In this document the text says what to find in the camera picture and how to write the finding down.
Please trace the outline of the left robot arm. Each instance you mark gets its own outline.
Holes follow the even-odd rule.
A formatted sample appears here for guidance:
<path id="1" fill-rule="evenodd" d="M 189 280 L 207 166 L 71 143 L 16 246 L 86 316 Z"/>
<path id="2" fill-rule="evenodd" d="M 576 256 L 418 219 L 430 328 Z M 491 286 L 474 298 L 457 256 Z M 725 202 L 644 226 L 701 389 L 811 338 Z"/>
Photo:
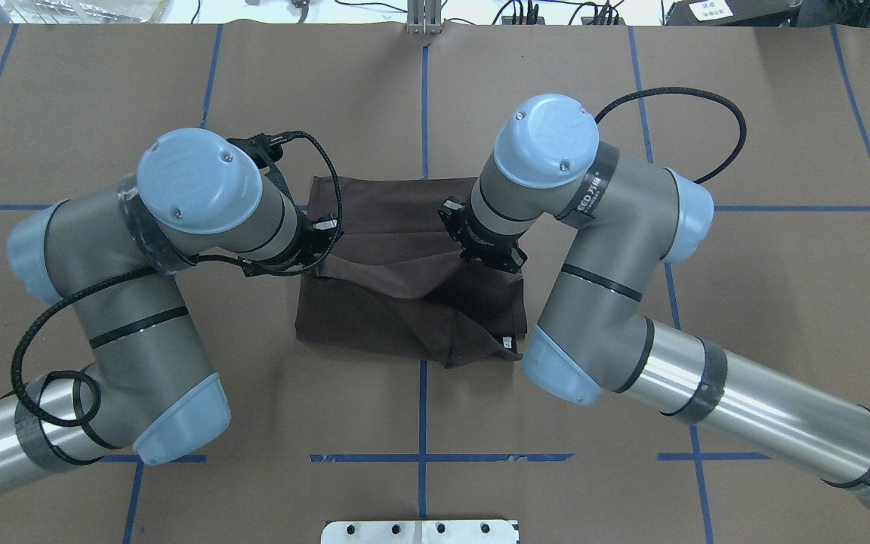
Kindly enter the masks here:
<path id="1" fill-rule="evenodd" d="M 343 213 L 311 220 L 293 200 L 276 163 L 296 139 L 312 135 L 177 128 L 117 185 L 11 231 L 11 272 L 46 310 L 0 398 L 0 495 L 126 447 L 165 464 L 227 430 L 227 396 L 175 277 L 206 262 L 248 277 L 324 262 Z"/>

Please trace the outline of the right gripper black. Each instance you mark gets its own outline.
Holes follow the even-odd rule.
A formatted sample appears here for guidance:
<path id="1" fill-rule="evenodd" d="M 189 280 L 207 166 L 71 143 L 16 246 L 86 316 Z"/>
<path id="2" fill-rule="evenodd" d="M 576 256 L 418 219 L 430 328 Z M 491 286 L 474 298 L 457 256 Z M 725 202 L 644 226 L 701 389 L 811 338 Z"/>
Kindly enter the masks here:
<path id="1" fill-rule="evenodd" d="M 444 200 L 437 214 L 447 231 L 455 231 L 465 261 L 480 261 L 508 274 L 521 272 L 528 257 L 518 247 L 517 236 L 500 234 L 483 226 L 474 217 L 472 208 L 454 196 Z"/>

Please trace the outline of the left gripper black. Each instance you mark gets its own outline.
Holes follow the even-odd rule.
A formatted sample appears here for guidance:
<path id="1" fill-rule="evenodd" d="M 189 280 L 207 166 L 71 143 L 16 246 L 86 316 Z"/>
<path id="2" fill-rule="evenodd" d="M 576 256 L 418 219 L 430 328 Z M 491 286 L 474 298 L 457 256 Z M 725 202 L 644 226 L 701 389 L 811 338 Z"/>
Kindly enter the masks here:
<path id="1" fill-rule="evenodd" d="M 311 220 L 300 208 L 297 211 L 297 236 L 288 248 L 284 265 L 314 265 L 341 240 L 344 234 L 342 221 L 330 214 Z"/>

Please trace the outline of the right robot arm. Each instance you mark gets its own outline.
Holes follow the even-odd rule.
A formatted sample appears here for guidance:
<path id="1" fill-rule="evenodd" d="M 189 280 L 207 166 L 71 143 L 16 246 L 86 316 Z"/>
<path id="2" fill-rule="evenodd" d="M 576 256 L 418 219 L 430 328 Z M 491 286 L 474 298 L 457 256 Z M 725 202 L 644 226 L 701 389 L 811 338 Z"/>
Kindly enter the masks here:
<path id="1" fill-rule="evenodd" d="M 576 231 L 529 335 L 522 369 L 560 399 L 628 396 L 790 462 L 870 510 L 870 409 L 835 398 L 705 338 L 639 313 L 659 263 L 696 252 L 714 199 L 670 168 L 602 141 L 573 97 L 519 104 L 466 201 L 439 209 L 464 261 L 511 274 L 519 238 L 542 215 Z"/>

